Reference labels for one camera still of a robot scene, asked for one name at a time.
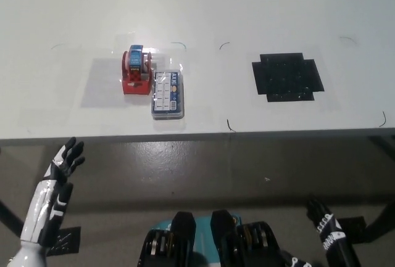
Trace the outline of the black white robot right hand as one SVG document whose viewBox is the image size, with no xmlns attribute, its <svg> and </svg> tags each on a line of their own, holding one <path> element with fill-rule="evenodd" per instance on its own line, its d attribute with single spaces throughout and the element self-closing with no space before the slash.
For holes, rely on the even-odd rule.
<svg viewBox="0 0 395 267">
<path fill-rule="evenodd" d="M 333 212 L 318 198 L 311 196 L 306 205 L 325 252 L 328 266 L 361 266 L 356 252 Z"/>
</svg>

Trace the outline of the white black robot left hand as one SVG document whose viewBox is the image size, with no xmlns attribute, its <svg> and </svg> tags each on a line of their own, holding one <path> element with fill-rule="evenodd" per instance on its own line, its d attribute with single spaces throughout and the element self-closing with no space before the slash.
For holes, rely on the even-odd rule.
<svg viewBox="0 0 395 267">
<path fill-rule="evenodd" d="M 31 198 L 20 235 L 22 242 L 50 247 L 56 241 L 73 189 L 68 178 L 85 161 L 83 148 L 84 142 L 72 137 L 52 158 Z"/>
</svg>

